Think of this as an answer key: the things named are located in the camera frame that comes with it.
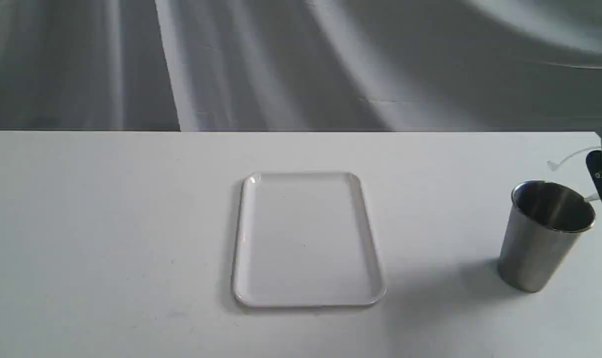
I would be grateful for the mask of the translucent squeeze bottle amber liquid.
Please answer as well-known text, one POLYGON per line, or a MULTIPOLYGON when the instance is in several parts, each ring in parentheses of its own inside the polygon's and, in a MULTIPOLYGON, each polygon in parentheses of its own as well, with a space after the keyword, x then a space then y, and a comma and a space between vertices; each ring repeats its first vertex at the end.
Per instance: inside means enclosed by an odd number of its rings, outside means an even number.
MULTIPOLYGON (((548 160, 548 161, 546 161, 546 165, 549 168, 549 170, 551 170, 552 172, 557 172, 562 165, 564 165, 567 161, 569 161, 569 159, 571 159, 575 156, 578 156, 579 154, 582 154, 582 153, 587 154, 588 152, 596 151, 596 150, 600 150, 600 149, 601 149, 601 146, 585 147, 584 149, 579 149, 578 151, 568 154, 559 162, 555 162, 553 160, 548 160)), ((600 199, 600 195, 595 192, 595 193, 592 193, 592 194, 588 195, 587 197, 585 197, 585 202, 598 201, 599 199, 600 199)))

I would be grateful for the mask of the stainless steel cup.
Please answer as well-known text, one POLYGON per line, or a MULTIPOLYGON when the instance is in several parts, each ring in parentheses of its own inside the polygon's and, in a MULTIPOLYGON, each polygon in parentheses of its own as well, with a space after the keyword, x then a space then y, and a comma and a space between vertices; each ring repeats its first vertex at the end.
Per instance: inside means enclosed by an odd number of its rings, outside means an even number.
POLYGON ((593 206, 575 190, 544 180, 521 182, 511 192, 499 276, 517 290, 541 291, 595 221, 593 206))

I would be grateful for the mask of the white rectangular plastic tray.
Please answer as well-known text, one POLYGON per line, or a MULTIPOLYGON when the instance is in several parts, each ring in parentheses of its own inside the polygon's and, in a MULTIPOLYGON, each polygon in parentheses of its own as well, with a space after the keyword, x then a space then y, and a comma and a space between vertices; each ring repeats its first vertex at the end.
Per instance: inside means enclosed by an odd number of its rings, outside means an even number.
POLYGON ((256 309, 369 307, 387 292, 360 177, 256 172, 240 192, 231 274, 256 309))

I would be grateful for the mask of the grey fabric backdrop curtain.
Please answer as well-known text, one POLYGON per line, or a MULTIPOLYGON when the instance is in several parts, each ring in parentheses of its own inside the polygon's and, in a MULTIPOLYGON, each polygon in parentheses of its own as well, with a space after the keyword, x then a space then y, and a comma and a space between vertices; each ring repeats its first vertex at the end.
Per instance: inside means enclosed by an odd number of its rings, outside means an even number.
POLYGON ((0 131, 602 129, 602 0, 0 0, 0 131))

